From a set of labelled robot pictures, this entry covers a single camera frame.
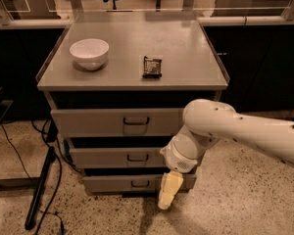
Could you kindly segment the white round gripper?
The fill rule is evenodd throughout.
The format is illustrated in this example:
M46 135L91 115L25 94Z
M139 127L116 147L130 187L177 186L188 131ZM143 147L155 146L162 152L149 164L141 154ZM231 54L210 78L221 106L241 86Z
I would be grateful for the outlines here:
M160 150L160 154L164 157L166 166L171 170L162 177L158 200L158 207L161 210L167 210L183 183L182 173L190 172L197 165L197 160L184 157L172 141Z

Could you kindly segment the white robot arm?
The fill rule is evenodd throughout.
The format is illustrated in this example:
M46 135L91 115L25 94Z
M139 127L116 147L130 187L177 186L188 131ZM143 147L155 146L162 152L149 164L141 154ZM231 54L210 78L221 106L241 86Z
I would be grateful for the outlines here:
M230 105L193 100L182 113L183 127L160 150L170 171L163 175L158 207L168 209L183 175L199 165L205 152L221 139L244 144L294 165L294 121L238 114Z

